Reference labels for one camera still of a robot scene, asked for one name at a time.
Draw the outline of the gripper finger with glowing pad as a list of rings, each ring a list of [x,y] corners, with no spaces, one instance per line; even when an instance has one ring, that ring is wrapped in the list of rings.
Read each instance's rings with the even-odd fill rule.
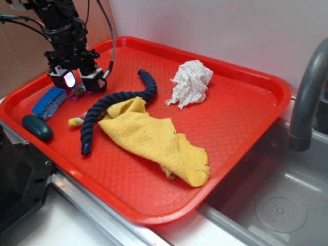
[[[104,78],[104,72],[101,68],[89,75],[82,75],[81,79],[87,91],[104,92],[107,88],[107,81]]]
[[[52,68],[47,75],[52,79],[57,88],[72,90],[76,85],[76,79],[71,70],[64,69],[60,65]]]

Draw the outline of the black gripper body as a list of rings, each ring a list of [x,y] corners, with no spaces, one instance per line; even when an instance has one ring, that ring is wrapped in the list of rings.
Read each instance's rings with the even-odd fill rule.
[[[99,68],[95,60],[100,57],[100,54],[95,49],[87,49],[86,38],[71,41],[68,45],[54,46],[54,50],[46,51],[44,56],[48,59],[48,65],[53,71],[60,66],[61,69],[79,69],[82,74],[91,74]]]

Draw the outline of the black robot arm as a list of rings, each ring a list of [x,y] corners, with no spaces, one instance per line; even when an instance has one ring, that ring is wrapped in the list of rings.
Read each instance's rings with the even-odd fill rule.
[[[27,1],[23,7],[32,9],[40,18],[43,33],[53,47],[44,53],[53,84],[57,88],[73,89],[76,80],[72,71],[77,70],[87,91],[105,91],[105,73],[95,61],[100,54],[87,49],[86,23],[79,18],[73,1]]]

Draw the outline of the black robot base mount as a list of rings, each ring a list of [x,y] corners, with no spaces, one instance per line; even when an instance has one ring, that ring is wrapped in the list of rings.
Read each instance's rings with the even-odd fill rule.
[[[53,161],[29,142],[12,143],[1,127],[1,236],[45,204]]]

